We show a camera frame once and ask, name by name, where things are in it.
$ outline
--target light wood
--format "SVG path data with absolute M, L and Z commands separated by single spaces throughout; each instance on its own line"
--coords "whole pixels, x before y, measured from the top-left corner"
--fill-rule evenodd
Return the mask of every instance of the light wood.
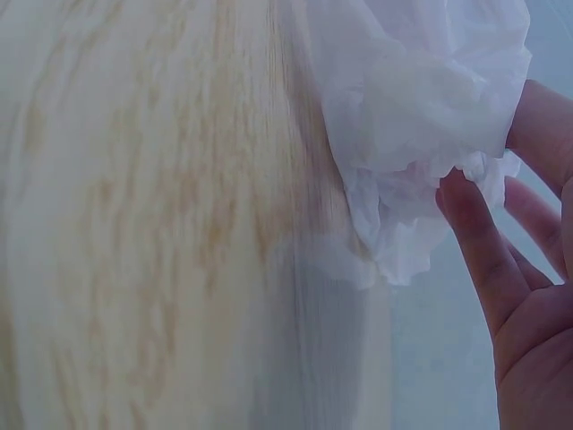
M 306 33 L 297 0 L 0 2 L 0 428 L 389 428 Z

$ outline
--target crumpled tissue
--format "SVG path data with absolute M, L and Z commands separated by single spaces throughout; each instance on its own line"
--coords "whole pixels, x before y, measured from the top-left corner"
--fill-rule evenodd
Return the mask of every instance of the crumpled tissue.
M 452 168 L 491 207 L 531 55 L 524 0 L 308 0 L 312 65 L 355 230 L 388 281 L 430 269 Z

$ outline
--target hand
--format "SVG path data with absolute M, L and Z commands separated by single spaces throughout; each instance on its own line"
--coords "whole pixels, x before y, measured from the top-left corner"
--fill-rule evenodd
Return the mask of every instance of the hand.
M 516 179 L 506 209 L 565 280 L 555 286 L 505 239 L 460 172 L 437 201 L 454 229 L 492 335 L 502 430 L 573 428 L 573 102 L 528 82 L 513 150 L 560 197 L 561 215 Z

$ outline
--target wooden surface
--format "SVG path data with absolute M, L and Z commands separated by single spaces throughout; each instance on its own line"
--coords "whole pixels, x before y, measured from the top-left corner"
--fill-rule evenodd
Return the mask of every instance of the wooden surface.
M 305 35 L 297 0 L 0 1 L 0 428 L 389 428 Z

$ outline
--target light blue wall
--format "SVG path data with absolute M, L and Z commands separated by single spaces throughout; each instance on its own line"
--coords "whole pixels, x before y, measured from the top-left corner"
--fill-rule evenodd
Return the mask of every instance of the light blue wall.
M 531 77 L 573 97 L 573 4 L 529 0 Z M 556 208 L 528 169 L 521 178 Z M 549 264 L 505 213 L 500 229 L 540 269 Z M 394 426 L 397 430 L 498 428 L 492 350 L 482 311 L 453 236 L 435 252 L 432 270 L 393 296 Z

